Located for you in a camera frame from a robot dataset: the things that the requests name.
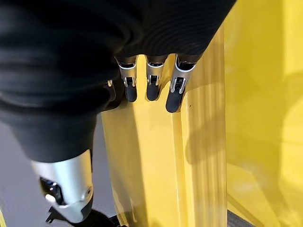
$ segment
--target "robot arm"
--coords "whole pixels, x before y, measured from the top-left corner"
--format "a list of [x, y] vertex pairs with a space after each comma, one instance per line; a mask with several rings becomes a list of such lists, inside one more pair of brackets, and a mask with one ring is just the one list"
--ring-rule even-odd
[[[114, 108], [108, 103], [117, 89], [136, 100], [136, 56], [147, 56], [153, 101], [167, 55], [177, 54], [166, 104], [177, 111], [195, 63], [234, 2], [0, 3], [0, 120], [31, 160], [42, 194], [66, 219], [81, 222], [91, 210], [96, 115]], [[119, 69], [124, 86], [109, 92]]]

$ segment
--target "yellow panel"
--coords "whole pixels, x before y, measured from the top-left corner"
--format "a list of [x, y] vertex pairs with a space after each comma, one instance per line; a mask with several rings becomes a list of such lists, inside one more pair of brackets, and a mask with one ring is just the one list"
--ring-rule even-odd
[[174, 56], [156, 102], [146, 98], [145, 58], [138, 98], [102, 113], [113, 194], [129, 227], [227, 225], [223, 33], [198, 62], [179, 113], [165, 109]]
[[3, 214], [0, 210], [0, 227], [6, 227]]
[[303, 226], [303, 1], [238, 0], [225, 21], [228, 208]]

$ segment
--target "yellow wall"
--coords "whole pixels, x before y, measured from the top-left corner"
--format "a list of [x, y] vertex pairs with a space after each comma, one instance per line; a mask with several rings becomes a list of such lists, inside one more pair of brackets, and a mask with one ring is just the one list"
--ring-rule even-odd
[[5, 227], [5, 221], [4, 221], [4, 217], [3, 217], [3, 214], [0, 210], [0, 227]]
[[229, 209], [303, 226], [303, 1], [238, 0], [224, 27]]

